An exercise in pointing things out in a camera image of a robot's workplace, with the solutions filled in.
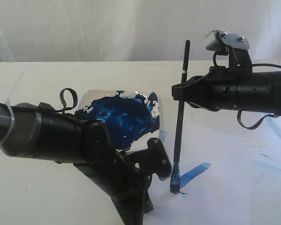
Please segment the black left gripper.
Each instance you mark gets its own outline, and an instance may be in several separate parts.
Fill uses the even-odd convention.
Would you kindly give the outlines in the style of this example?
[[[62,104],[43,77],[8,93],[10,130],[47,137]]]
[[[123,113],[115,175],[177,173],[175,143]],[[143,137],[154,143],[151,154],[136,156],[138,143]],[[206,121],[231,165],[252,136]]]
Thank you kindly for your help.
[[[85,120],[81,133],[84,162],[74,166],[111,197],[125,225],[142,225],[144,214],[154,208],[148,194],[150,179],[136,179],[136,171],[115,150],[103,123]]]

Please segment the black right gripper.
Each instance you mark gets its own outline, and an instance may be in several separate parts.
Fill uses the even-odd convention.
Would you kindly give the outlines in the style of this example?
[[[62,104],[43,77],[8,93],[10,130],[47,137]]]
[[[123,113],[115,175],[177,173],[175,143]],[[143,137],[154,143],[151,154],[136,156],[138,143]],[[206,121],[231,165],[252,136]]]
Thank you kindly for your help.
[[[237,110],[237,88],[246,74],[241,68],[213,68],[204,76],[193,76],[189,80],[172,86],[172,97],[193,108],[204,108],[216,112],[221,109]],[[192,85],[192,98],[188,91],[180,88]]]

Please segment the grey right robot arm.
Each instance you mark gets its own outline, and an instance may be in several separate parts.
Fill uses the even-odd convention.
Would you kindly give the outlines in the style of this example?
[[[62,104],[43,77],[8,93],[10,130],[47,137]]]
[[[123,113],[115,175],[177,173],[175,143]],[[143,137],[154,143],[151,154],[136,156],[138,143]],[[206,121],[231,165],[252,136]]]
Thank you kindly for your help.
[[[281,71],[215,68],[172,86],[172,97],[194,108],[235,110],[281,116]]]

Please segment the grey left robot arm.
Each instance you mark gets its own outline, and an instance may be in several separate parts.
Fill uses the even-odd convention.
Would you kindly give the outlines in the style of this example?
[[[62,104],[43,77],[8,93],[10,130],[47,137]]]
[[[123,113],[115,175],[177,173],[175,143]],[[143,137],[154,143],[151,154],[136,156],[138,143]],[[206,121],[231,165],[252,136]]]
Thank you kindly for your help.
[[[0,103],[0,149],[10,157],[73,164],[111,198],[126,225],[141,225],[153,210],[151,176],[137,178],[103,123],[78,121],[46,104]]]

